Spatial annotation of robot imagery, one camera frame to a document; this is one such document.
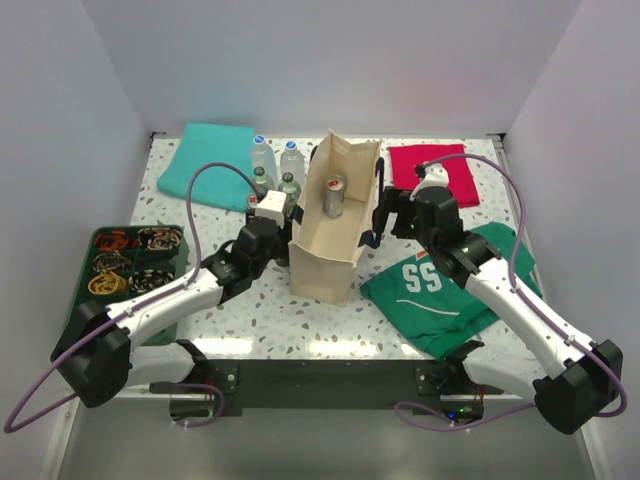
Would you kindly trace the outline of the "green glass bottle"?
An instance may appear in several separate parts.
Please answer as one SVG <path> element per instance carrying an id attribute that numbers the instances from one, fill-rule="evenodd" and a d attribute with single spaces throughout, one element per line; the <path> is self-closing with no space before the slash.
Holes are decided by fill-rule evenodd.
<path id="1" fill-rule="evenodd" d="M 286 194 L 286 205 L 293 207 L 297 204 L 301 187 L 291 172 L 285 172 L 281 177 L 278 190 Z"/>

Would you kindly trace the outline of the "beige canvas bag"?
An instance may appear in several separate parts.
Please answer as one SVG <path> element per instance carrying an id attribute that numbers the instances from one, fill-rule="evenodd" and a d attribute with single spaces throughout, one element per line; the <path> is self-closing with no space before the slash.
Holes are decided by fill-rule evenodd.
<path id="1" fill-rule="evenodd" d="M 351 143 L 334 132 L 317 146 L 292 212 L 289 265 L 292 292 L 344 306 L 363 250 L 374 246 L 373 211 L 384 187 L 379 140 Z M 345 181 L 343 211 L 326 214 L 329 180 Z"/>

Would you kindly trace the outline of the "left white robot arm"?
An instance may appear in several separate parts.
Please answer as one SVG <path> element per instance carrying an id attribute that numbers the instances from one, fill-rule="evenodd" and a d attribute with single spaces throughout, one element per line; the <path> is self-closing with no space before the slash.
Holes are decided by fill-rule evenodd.
<path id="1" fill-rule="evenodd" d="M 215 308 L 249 290 L 268 263 L 288 255 L 292 221 L 264 214 L 248 218 L 235 240 L 196 268 L 144 295 L 101 306 L 87 301 L 73 311 L 51 363 L 88 408 L 103 405 L 140 383 L 175 383 L 200 390 L 207 368 L 190 343 L 163 347 L 146 341 L 183 318 Z"/>

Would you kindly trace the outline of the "silver can red tab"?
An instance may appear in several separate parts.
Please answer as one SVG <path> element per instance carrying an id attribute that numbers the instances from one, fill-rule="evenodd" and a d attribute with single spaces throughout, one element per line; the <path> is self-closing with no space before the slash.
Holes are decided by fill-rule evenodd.
<path id="1" fill-rule="evenodd" d="M 338 218 L 343 213 L 346 180 L 334 175 L 325 183 L 324 212 L 329 218 Z"/>

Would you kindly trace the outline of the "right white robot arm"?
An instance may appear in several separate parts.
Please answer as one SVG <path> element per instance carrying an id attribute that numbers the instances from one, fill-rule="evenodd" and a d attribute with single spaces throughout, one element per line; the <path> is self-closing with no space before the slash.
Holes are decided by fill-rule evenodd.
<path id="1" fill-rule="evenodd" d="M 496 313 L 536 358 L 534 367 L 510 368 L 466 356 L 445 369 L 452 390 L 466 393 L 484 384 L 514 394 L 563 434 L 576 432 L 594 417 L 615 417 L 626 410 L 620 348 L 610 340 L 595 342 L 538 297 L 516 275 L 515 256 L 505 258 L 483 236 L 464 228 L 449 189 L 387 187 L 374 211 L 376 235 L 382 234 L 390 214 L 397 216 L 392 235 L 417 241 L 438 273 Z"/>

